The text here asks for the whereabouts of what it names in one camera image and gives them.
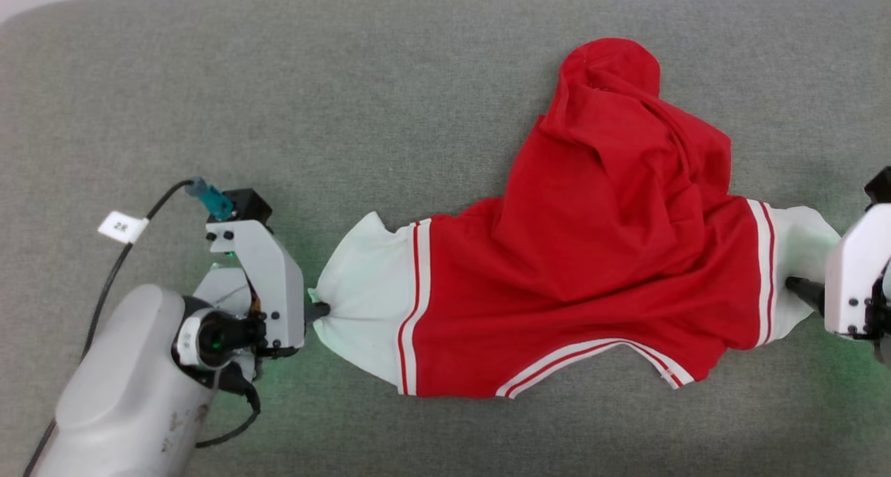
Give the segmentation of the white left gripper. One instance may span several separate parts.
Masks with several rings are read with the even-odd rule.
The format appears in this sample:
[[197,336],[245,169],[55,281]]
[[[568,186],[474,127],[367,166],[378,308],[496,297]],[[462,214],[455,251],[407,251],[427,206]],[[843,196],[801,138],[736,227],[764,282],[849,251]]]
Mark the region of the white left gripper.
[[[284,359],[302,349],[303,273],[276,236],[257,220],[207,222],[210,251],[232,254],[236,267],[216,267],[194,297],[236,318],[265,317],[265,336],[254,346],[261,359]],[[324,302],[306,303],[306,322],[330,314]]]

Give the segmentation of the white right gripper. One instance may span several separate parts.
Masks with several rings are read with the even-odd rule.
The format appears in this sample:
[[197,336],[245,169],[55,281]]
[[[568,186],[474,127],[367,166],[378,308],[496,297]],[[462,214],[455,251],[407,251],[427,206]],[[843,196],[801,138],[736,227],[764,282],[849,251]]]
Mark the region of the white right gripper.
[[879,303],[874,288],[890,258],[890,204],[871,206],[842,236],[826,261],[825,285],[803,277],[786,278],[786,289],[825,316],[825,329],[837,336],[869,338],[869,306]]

